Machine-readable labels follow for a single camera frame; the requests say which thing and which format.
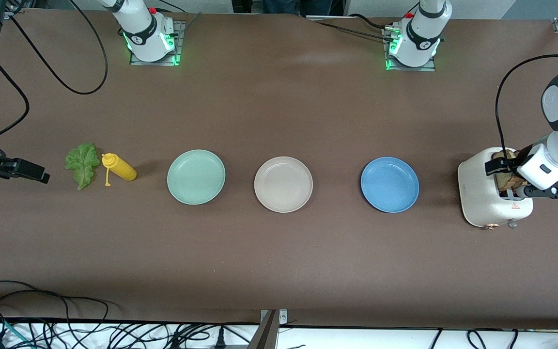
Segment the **yellow mustard bottle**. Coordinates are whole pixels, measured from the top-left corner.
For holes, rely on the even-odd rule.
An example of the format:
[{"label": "yellow mustard bottle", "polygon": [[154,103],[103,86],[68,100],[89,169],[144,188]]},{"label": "yellow mustard bottle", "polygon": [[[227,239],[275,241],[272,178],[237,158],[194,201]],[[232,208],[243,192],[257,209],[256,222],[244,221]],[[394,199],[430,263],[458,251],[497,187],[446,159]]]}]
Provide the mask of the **yellow mustard bottle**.
[{"label": "yellow mustard bottle", "polygon": [[109,171],[115,173],[116,175],[122,177],[126,181],[132,181],[137,177],[137,171],[128,165],[126,161],[120,159],[119,156],[113,153],[107,153],[102,155],[102,165],[107,168],[107,178],[105,186],[111,186],[109,184]]}]

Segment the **person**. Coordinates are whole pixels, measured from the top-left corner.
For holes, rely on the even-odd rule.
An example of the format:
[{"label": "person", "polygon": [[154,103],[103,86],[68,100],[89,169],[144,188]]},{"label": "person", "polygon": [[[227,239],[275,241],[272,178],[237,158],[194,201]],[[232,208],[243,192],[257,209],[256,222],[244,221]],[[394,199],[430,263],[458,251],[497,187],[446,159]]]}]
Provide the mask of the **person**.
[{"label": "person", "polygon": [[[301,16],[328,16],[332,0],[301,0]],[[264,13],[298,14],[296,0],[262,0]]]}]

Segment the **lettuce leaf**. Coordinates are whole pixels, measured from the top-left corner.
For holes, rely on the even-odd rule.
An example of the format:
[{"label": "lettuce leaf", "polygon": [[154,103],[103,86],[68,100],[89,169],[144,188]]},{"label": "lettuce leaf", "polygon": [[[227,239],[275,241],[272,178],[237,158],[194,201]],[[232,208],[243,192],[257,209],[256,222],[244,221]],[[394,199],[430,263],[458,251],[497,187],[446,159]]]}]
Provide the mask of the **lettuce leaf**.
[{"label": "lettuce leaf", "polygon": [[99,165],[100,161],[93,143],[81,144],[66,155],[66,169],[74,171],[73,178],[79,184],[78,190],[91,182],[94,169]]}]

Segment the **gray floor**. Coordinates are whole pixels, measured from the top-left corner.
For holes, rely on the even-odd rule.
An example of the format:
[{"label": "gray floor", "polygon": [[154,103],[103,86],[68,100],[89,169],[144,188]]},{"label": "gray floor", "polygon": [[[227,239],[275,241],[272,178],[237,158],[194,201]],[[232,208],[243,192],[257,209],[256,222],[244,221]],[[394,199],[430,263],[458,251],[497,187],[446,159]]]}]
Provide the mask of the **gray floor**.
[{"label": "gray floor", "polygon": [[553,19],[558,16],[558,0],[516,0],[503,19]]}]

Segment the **table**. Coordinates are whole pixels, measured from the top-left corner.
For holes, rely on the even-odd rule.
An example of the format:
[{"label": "table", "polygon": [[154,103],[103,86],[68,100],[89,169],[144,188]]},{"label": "table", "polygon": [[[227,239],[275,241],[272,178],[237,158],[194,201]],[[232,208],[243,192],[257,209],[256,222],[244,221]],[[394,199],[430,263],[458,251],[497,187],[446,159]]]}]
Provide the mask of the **table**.
[{"label": "table", "polygon": [[[516,230],[482,231],[464,221],[456,179],[461,161],[498,144],[505,72],[558,53],[549,22],[452,20],[436,72],[413,73],[385,71],[376,39],[289,15],[202,14],[181,66],[129,66],[112,15],[89,17],[109,78],[88,96],[60,86],[14,26],[2,31],[0,63],[31,112],[0,148],[45,166],[51,182],[0,179],[0,279],[113,301],[115,319],[255,321],[281,307],[301,325],[558,328],[558,201],[536,201]],[[99,47],[78,13],[17,18],[64,81],[99,82]],[[331,22],[376,33],[356,18]],[[549,132],[540,96],[557,73],[558,59],[542,60],[509,79],[508,146]],[[22,110],[0,76],[0,128]],[[138,179],[105,188],[99,168],[77,191],[64,157],[83,142],[120,155]],[[186,206],[166,174],[195,148],[215,152],[227,180],[210,203]],[[283,155],[314,177],[310,201],[290,214],[266,210],[253,190],[257,168]],[[379,212],[359,190],[382,156],[419,176],[404,213]],[[8,304],[7,314],[63,316],[45,298]],[[73,316],[101,311],[80,307]]]}]

